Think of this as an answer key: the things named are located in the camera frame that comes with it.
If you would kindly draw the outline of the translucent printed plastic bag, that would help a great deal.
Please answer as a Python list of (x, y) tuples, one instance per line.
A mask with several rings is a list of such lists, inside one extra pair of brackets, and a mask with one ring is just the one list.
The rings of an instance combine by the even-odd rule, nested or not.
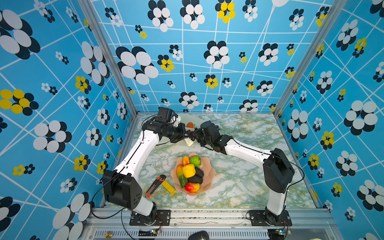
[[(178, 116), (177, 118), (174, 118), (172, 120), (172, 123), (174, 126), (180, 126), (181, 123), (182, 123), (182, 119), (180, 116)], [(187, 124), (185, 124), (185, 132), (186, 132), (186, 135), (188, 135), (188, 137), (186, 137), (184, 140), (186, 142), (186, 145), (188, 147), (191, 147), (194, 142), (196, 141), (196, 136), (195, 136), (195, 127), (196, 125), (192, 122), (188, 122)]]

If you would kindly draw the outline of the dark purple grape bunch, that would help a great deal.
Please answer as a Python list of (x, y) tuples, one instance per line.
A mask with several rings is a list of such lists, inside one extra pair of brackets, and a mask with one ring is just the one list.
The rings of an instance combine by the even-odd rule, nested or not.
[(195, 131), (187, 130), (187, 134), (188, 134), (189, 138), (194, 138), (195, 137)]

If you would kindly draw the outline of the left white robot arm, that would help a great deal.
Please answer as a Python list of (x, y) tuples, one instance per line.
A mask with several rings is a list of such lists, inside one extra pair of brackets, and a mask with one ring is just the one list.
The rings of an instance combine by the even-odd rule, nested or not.
[(144, 197), (137, 182), (140, 171), (163, 137), (171, 143), (177, 143), (187, 136), (181, 117), (171, 109), (160, 107), (157, 115), (143, 123), (138, 140), (123, 161), (113, 171), (104, 172), (102, 181), (105, 200), (142, 215), (150, 222), (154, 221), (157, 206)]

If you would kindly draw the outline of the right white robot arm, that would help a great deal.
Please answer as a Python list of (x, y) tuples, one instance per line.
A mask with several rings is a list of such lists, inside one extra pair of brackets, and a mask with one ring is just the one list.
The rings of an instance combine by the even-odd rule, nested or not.
[(215, 152), (238, 157), (261, 168), (269, 188), (269, 199), (265, 208), (266, 219), (271, 225), (281, 220), (286, 207), (287, 189), (295, 174), (291, 162), (281, 149), (275, 148), (269, 151), (244, 144), (232, 136), (220, 134), (219, 126), (211, 121), (204, 122), (196, 128), (194, 137), (202, 147), (210, 146)]

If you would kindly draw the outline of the green lime fruit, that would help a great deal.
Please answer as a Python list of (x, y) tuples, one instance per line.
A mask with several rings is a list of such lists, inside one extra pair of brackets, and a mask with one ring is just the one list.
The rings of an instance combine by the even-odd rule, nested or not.
[(196, 168), (199, 168), (202, 164), (201, 157), (199, 156), (190, 157), (190, 164), (193, 164)]

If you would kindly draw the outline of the orange peach fruit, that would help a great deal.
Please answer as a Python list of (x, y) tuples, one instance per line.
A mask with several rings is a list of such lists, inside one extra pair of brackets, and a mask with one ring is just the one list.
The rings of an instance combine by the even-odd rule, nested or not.
[(190, 164), (190, 158), (188, 156), (184, 156), (182, 159), (182, 165), (186, 166)]

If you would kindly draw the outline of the pink scalloped plate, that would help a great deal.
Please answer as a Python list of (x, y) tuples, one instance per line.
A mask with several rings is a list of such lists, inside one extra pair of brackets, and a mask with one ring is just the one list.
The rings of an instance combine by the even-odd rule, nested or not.
[[(190, 158), (192, 156), (198, 156), (198, 155), (196, 153), (191, 153), (188, 157)], [(196, 196), (198, 194), (201, 194), (201, 193), (208, 191), (211, 188), (213, 179), (216, 175), (216, 171), (211, 166), (210, 159), (207, 157), (201, 157), (202, 164), (199, 168), (204, 172), (205, 175), (203, 177), (203, 183), (201, 184), (201, 188), (196, 193), (189, 193), (185, 190), (185, 188), (182, 188), (180, 186), (179, 180), (177, 178), (176, 170), (177, 170), (178, 165), (182, 165), (182, 159), (183, 159), (183, 157), (178, 158), (176, 166), (174, 167), (173, 170), (171, 170), (171, 176), (175, 182), (175, 189), (179, 192), (185, 193), (188, 196)]]

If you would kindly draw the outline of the yellow bell pepper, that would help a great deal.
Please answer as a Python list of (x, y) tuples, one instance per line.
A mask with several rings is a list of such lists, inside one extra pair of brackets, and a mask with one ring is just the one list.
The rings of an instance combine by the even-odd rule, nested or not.
[(196, 169), (193, 164), (188, 164), (182, 167), (182, 172), (185, 178), (191, 178), (196, 175)]

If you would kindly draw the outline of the green orange papaya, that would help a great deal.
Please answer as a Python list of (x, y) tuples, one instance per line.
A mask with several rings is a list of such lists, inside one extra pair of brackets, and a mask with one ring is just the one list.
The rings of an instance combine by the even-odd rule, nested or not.
[(187, 178), (184, 176), (184, 173), (183, 173), (183, 171), (182, 171), (182, 168), (183, 168), (182, 165), (178, 165), (178, 166), (177, 166), (176, 173), (177, 173), (177, 178), (178, 178), (178, 180), (179, 180), (180, 186), (181, 186), (182, 188), (184, 188), (184, 187), (187, 185), (188, 180), (187, 180)]

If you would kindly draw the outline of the red yellow mango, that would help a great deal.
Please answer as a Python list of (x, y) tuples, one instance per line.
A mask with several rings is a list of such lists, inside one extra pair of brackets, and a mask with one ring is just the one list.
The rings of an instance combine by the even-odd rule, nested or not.
[(187, 183), (185, 190), (189, 193), (196, 193), (200, 190), (201, 185), (199, 183)]

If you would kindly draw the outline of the yellow rectangular block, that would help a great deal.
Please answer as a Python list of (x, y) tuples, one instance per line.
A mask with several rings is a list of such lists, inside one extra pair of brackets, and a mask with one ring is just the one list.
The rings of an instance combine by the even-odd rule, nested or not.
[(171, 185), (169, 184), (166, 180), (164, 180), (162, 182), (162, 186), (171, 194), (171, 195), (174, 195), (175, 192), (176, 192), (176, 189)]

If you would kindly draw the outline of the red black utility knife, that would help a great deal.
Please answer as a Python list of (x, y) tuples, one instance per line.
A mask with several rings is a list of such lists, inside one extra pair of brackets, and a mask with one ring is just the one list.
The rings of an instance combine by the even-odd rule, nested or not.
[(145, 198), (149, 199), (151, 195), (156, 191), (156, 189), (166, 180), (165, 175), (160, 175), (156, 178), (156, 180), (152, 183), (151, 187), (145, 193)]

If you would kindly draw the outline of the black round knob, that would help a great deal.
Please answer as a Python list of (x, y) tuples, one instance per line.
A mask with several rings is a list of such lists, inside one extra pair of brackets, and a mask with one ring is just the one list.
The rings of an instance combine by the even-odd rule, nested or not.
[(189, 236), (188, 240), (209, 240), (209, 234), (206, 231), (200, 231)]

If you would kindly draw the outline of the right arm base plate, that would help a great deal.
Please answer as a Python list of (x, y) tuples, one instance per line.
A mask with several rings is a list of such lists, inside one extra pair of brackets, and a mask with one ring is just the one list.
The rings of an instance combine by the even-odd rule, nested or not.
[(268, 209), (249, 210), (246, 213), (246, 219), (253, 227), (291, 227), (293, 225), (286, 210), (283, 210), (280, 215), (275, 215)]

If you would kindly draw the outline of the aluminium front rail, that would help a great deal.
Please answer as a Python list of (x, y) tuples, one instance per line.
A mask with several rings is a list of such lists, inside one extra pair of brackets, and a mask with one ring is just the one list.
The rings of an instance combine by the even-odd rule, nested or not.
[(289, 209), (284, 220), (272, 226), (260, 209), (159, 210), (155, 223), (137, 222), (129, 211), (110, 218), (116, 209), (96, 209), (101, 218), (90, 217), (82, 240), (187, 240), (204, 231), (208, 240), (341, 240), (330, 211)]

